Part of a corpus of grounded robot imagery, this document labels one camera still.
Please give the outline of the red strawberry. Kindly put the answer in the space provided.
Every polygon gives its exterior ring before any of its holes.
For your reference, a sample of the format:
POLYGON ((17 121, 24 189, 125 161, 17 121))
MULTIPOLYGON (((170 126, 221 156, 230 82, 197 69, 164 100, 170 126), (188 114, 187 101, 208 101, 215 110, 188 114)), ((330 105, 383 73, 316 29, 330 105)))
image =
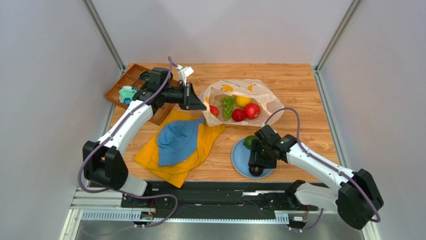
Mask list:
POLYGON ((231 114, 231 118, 235 121, 235 122, 242 122, 246 119, 246 113, 243 109, 237 108, 235 109, 232 114, 231 114))
POLYGON ((210 113, 215 117, 215 118, 217 118, 218 116, 219 116, 219 114, 220 114, 220 112, 219 112, 219 110, 218 110, 218 108, 217 107, 215 107, 214 105, 210 105, 209 106, 209 110, 210 110, 210 113))

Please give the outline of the banana print plastic bag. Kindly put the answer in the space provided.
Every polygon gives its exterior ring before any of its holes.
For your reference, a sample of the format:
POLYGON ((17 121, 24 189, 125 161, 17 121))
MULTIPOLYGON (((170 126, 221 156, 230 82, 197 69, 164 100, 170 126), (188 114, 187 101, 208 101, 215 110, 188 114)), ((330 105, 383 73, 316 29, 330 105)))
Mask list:
POLYGON ((225 79, 209 85, 198 97, 207 110, 203 112, 206 123, 209 126, 218 126, 222 124, 235 126, 261 127, 275 111, 284 107, 277 96, 259 79, 225 79), (243 96, 251 98, 254 104, 257 104, 261 113, 256 119, 245 119, 241 122, 235 122, 233 119, 223 120, 221 100, 225 96, 243 96), (210 106, 215 106, 219 110, 219 116, 214 117, 210 113, 210 106))

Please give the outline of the green grape bunch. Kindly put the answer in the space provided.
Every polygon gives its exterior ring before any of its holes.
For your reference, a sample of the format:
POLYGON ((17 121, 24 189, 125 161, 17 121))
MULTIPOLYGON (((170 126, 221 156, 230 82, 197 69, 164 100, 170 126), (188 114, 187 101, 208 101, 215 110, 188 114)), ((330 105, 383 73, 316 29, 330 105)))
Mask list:
POLYGON ((226 122, 231 119, 232 112, 234 111, 235 97, 225 96, 221 100, 222 118, 226 122))

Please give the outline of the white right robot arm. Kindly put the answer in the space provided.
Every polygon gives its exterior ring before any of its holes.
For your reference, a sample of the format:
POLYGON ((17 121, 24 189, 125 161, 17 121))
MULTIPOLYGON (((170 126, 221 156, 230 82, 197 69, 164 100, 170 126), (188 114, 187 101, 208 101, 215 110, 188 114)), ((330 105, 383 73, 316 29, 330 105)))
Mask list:
POLYGON ((278 161, 296 166, 320 180, 324 186, 296 180, 285 190, 291 207, 315 206, 337 213, 350 227, 361 230, 378 222, 384 201, 372 174, 340 166, 301 143, 295 136, 280 136, 269 125, 255 132, 248 161, 250 174, 259 176, 275 169, 278 161))

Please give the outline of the green avocado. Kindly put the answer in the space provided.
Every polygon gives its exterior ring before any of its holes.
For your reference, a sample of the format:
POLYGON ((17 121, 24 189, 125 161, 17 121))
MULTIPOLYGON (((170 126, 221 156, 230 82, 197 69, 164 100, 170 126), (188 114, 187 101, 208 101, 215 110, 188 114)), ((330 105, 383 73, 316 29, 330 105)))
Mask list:
POLYGON ((244 141, 243 141, 242 145, 243 145, 246 149, 251 150, 253 140, 258 140, 258 138, 257 138, 255 135, 249 135, 249 136, 247 136, 247 137, 244 139, 244 141))

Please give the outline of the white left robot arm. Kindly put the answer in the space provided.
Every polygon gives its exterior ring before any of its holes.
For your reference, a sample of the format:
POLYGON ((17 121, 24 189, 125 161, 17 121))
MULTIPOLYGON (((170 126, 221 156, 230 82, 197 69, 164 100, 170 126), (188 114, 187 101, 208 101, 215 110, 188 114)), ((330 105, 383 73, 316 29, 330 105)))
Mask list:
POLYGON ((175 66, 178 83, 173 85, 172 69, 154 67, 143 82, 118 122, 97 141, 87 141, 83 148, 83 163, 78 171, 78 184, 86 192, 82 179, 135 198, 143 197, 148 183, 129 173, 123 159, 129 143, 139 129, 164 104, 177 104, 182 110, 205 111, 192 83, 187 81, 194 70, 191 66, 175 66))

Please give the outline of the red apple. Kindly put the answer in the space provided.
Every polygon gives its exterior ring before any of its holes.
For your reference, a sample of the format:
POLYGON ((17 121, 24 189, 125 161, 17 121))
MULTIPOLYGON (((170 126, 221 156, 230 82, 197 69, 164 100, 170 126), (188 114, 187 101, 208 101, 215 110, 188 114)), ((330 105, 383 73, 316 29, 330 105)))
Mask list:
POLYGON ((253 119, 256 119, 260 115, 261 108, 255 103, 248 103, 244 107, 244 112, 245 112, 246 117, 249 120, 253 120, 253 119))

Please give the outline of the yellow lemon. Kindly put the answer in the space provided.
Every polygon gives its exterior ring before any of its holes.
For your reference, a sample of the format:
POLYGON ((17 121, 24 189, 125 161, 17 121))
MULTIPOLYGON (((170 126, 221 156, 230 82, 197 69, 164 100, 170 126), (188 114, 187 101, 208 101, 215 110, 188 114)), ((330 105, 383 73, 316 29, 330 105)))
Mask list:
POLYGON ((235 103, 239 108, 244 109, 246 105, 252 103, 252 99, 249 97, 237 96, 235 98, 235 103))

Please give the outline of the dark plum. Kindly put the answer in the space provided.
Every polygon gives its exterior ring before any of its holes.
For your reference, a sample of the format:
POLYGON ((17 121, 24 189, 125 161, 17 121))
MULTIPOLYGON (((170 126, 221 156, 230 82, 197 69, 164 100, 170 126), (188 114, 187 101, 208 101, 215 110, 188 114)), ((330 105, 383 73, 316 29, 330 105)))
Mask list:
POLYGON ((248 170, 253 177, 260 177, 264 172, 264 168, 258 165, 250 166, 248 170))

